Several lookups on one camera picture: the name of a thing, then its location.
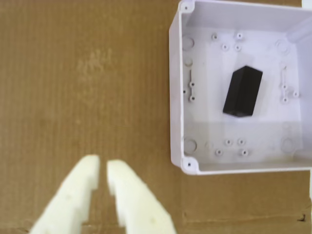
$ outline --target open plastic box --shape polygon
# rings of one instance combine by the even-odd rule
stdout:
[[[312,168],[312,11],[184,0],[169,40],[174,165],[193,175]],[[253,116],[226,115],[245,65],[263,71]]]

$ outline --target brown cardboard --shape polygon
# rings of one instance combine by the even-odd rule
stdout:
[[[83,233],[124,233],[106,185],[113,158],[136,170],[179,234],[311,233],[309,172],[198,177],[170,162],[168,30],[177,3],[0,2],[1,234],[27,233],[90,153],[101,157],[101,180]]]

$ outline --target cardboard surface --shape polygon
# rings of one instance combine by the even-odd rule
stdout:
[[[177,4],[0,2],[1,234],[27,233],[85,154],[102,166],[83,233],[124,233],[106,185],[112,158],[136,170],[179,234],[311,233],[309,172],[196,177],[171,164],[168,30]]]

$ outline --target corrugated cardboard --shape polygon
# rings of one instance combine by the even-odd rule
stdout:
[[[309,172],[196,177],[171,164],[168,30],[177,4],[0,2],[1,234],[26,233],[90,153],[101,157],[101,180],[83,233],[124,233],[106,185],[112,158],[147,182],[179,234],[311,233]]]

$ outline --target black plastic block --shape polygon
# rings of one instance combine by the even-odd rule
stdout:
[[[223,113],[236,117],[252,116],[262,74],[249,66],[233,72]]]

